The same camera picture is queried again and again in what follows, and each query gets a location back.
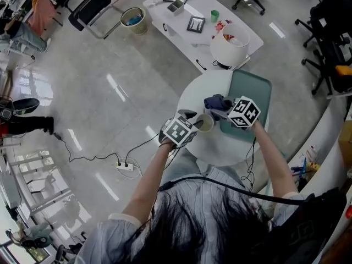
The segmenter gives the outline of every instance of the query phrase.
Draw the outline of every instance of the white desk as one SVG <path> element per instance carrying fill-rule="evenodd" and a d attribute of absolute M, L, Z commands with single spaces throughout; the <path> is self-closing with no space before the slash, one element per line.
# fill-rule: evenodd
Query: white desk
<path fill-rule="evenodd" d="M 250 36 L 248 56 L 263 45 L 263 41 L 250 27 L 216 0 L 187 0 L 184 11 L 177 16 L 167 9 L 170 2 L 157 0 L 156 5 L 152 5 L 151 1 L 147 0 L 143 5 L 148 9 L 153 25 L 202 73 L 207 70 L 221 69 L 212 64 L 215 59 L 210 52 L 210 41 L 211 37 L 216 34 L 216 24 L 210 22 L 211 10 L 219 11 L 218 20 L 231 20 L 248 31 Z M 206 18 L 202 33 L 187 30 L 188 22 L 193 15 Z"/>
<path fill-rule="evenodd" d="M 177 110 L 190 109 L 197 113 L 204 112 L 204 99 L 214 94 L 228 95 L 232 71 L 216 70 L 208 71 L 193 80 L 183 91 L 178 102 Z M 265 130 L 269 127 L 269 116 L 267 117 Z M 219 122 L 215 123 L 209 133 L 198 133 L 193 141 L 186 145 L 187 149 L 200 160 L 215 166 L 235 165 L 246 159 L 246 154 L 252 143 L 236 140 L 229 137 L 220 130 Z"/>

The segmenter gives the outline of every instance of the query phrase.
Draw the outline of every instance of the round white table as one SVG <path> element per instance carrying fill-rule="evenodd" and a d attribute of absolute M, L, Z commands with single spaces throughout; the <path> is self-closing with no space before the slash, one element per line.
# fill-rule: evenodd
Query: round white table
<path fill-rule="evenodd" d="M 178 102 L 177 110 L 190 109 L 198 114 L 204 112 L 204 99 L 221 94 L 227 96 L 230 88 L 233 71 L 211 70 L 198 76 L 183 91 Z M 189 121 L 194 123 L 197 116 Z M 269 115 L 266 120 L 265 130 L 268 130 Z M 214 128 L 209 133 L 198 132 L 186 148 L 200 160 L 215 165 L 235 165 L 246 159 L 246 154 L 252 143 L 234 139 L 222 133 L 220 123 L 215 122 Z M 259 149 L 255 144 L 254 151 Z"/>

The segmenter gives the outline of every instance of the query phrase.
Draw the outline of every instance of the cup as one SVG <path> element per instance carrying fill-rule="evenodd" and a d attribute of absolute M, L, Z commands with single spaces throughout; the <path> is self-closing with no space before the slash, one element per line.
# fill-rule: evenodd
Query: cup
<path fill-rule="evenodd" d="M 197 117 L 197 121 L 203 120 L 203 125 L 200 126 L 198 129 L 202 133 L 210 132 L 214 127 L 214 119 L 206 113 L 203 113 Z"/>
<path fill-rule="evenodd" d="M 219 15 L 220 15 L 220 14 L 219 14 L 218 11 L 216 11 L 216 10 L 211 11 L 210 21 L 211 21 L 212 23 L 216 23 L 217 20 L 218 20 L 218 18 L 219 18 Z"/>

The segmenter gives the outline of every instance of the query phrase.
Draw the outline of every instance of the green cup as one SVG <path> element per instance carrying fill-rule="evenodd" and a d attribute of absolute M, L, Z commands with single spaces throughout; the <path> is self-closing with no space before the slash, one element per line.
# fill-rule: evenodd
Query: green cup
<path fill-rule="evenodd" d="M 218 18 L 219 18 L 219 15 L 220 15 L 220 14 L 219 14 L 218 11 L 216 11 L 216 10 L 211 11 L 210 21 L 211 21 L 212 23 L 216 23 L 217 20 L 218 20 Z"/>

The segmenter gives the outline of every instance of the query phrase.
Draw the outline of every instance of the trash bin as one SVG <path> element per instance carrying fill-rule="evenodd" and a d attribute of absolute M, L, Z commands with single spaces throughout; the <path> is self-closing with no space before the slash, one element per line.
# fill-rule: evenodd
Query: trash bin
<path fill-rule="evenodd" d="M 141 20 L 138 21 L 136 24 L 128 25 L 128 21 L 138 15 L 141 15 Z M 122 14 L 121 24 L 123 27 L 129 29 L 136 35 L 144 34 L 148 30 L 147 22 L 145 20 L 145 11 L 137 7 L 130 8 Z"/>

